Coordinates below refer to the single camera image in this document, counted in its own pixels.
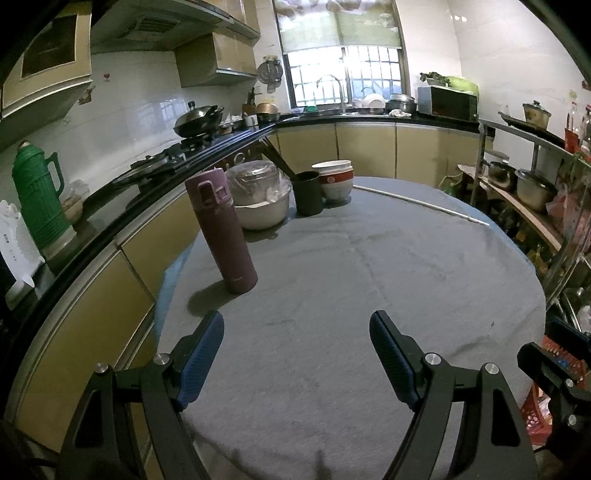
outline window blind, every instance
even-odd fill
[[[370,45],[400,48],[393,0],[273,0],[284,53]]]

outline gray tablecloth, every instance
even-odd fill
[[[355,182],[461,208],[414,183]],[[354,190],[347,205],[312,218],[292,210],[280,227],[247,235],[259,281],[240,297],[225,292],[199,235],[159,344],[170,351],[208,309],[225,318],[201,396],[183,413],[189,428],[251,478],[381,479],[412,414],[369,339],[380,309],[452,365],[496,363],[522,402],[531,381],[515,356],[543,336],[544,295],[499,232]],[[457,406],[436,476],[451,459],[460,415]]]

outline white stick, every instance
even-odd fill
[[[353,185],[353,188],[358,189],[358,190],[363,190],[365,192],[371,192],[371,193],[377,193],[379,195],[385,195],[386,197],[391,197],[393,199],[398,199],[398,200],[402,200],[404,202],[413,203],[415,205],[420,205],[421,207],[430,208],[431,210],[443,212],[448,215],[452,215],[454,217],[463,218],[464,220],[468,220],[469,222],[478,223],[478,224],[484,225],[484,226],[490,226],[489,223],[483,222],[482,220],[479,220],[478,218],[474,218],[469,215],[464,215],[463,213],[456,212],[455,210],[449,210],[444,207],[433,205],[432,203],[422,202],[421,200],[412,199],[409,197],[405,197],[403,195],[397,195],[395,193],[383,192],[382,190],[370,189],[369,187],[362,187],[361,185]]]

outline green thermos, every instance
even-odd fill
[[[56,191],[47,166],[53,162],[60,187]],[[60,249],[59,245],[71,240],[75,232],[61,208],[60,193],[64,190],[57,153],[45,158],[45,152],[27,140],[18,146],[17,157],[12,167],[12,179],[21,202],[22,217],[31,236],[42,253],[51,258]]]

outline kitchen counter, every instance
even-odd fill
[[[132,184],[115,189],[110,185],[92,194],[84,203],[82,219],[76,224],[76,238],[36,273],[35,290],[0,325],[0,408],[4,410],[17,369],[35,334],[56,303],[86,267],[109,245],[123,228],[139,217],[187,178],[211,167],[227,155],[278,129],[297,125],[341,122],[390,122],[426,125],[478,133],[478,123],[459,122],[416,114],[401,119],[385,115],[348,115],[343,117],[282,117],[277,124],[249,128],[215,139],[206,148],[170,174],[163,174],[141,186]]]

